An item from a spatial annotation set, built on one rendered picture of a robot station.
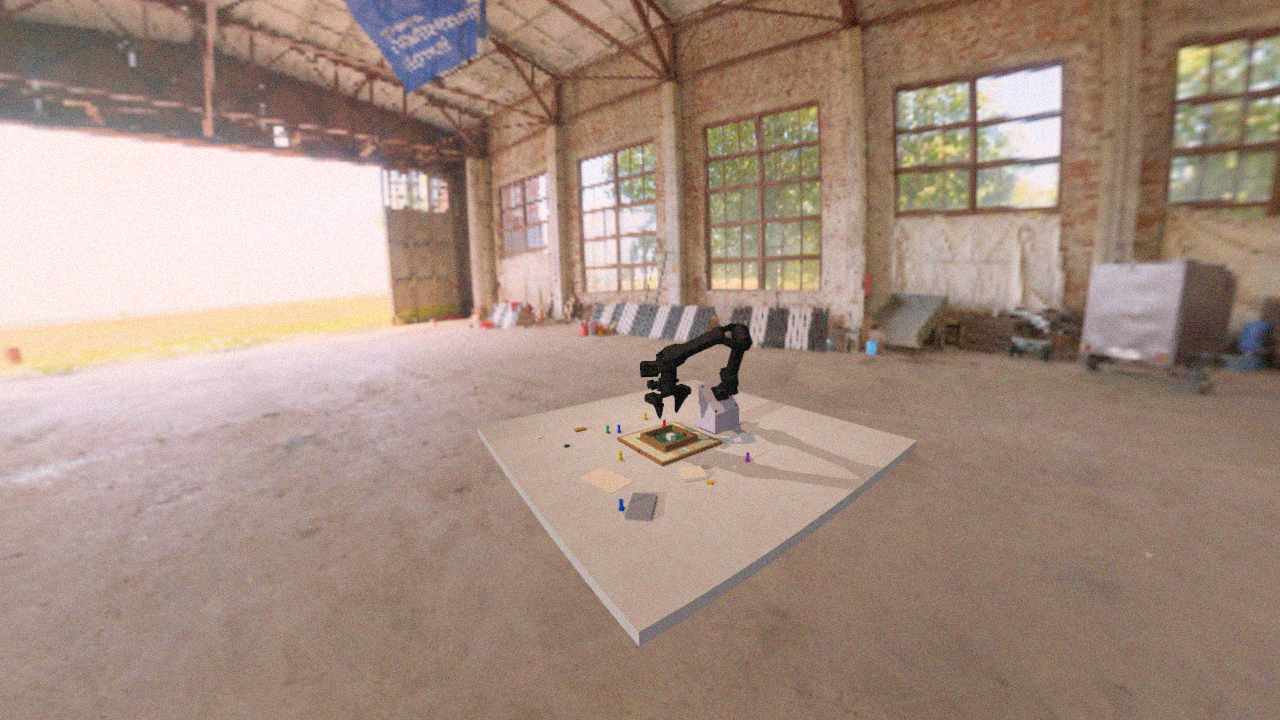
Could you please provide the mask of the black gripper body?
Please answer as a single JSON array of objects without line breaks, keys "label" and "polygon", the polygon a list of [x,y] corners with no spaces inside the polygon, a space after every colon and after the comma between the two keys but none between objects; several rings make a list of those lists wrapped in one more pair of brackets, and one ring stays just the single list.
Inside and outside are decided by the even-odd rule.
[{"label": "black gripper body", "polygon": [[676,383],[678,382],[677,375],[675,378],[660,377],[659,380],[660,380],[660,395],[657,395],[655,392],[645,395],[644,401],[646,404],[659,405],[663,402],[663,398],[669,397],[672,395],[678,395],[678,396],[691,395],[691,388],[689,386],[684,384],[676,386]]}]

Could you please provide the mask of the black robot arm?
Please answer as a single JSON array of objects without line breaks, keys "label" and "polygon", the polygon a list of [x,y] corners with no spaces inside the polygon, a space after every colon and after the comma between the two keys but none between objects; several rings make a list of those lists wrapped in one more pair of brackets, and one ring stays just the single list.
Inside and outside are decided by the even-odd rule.
[{"label": "black robot arm", "polygon": [[[732,331],[732,338],[724,336],[726,331]],[[660,377],[664,378],[675,378],[677,375],[677,366],[682,365],[687,357],[714,345],[726,345],[732,350],[727,366],[721,368],[721,384],[710,387],[710,391],[716,396],[717,402],[730,398],[731,395],[739,393],[739,366],[742,360],[744,351],[748,351],[753,345],[753,338],[748,331],[748,325],[716,325],[712,331],[708,331],[705,334],[690,340],[684,345],[666,346],[666,348],[657,354],[657,361],[640,363],[640,375],[658,377],[660,374]]]}]

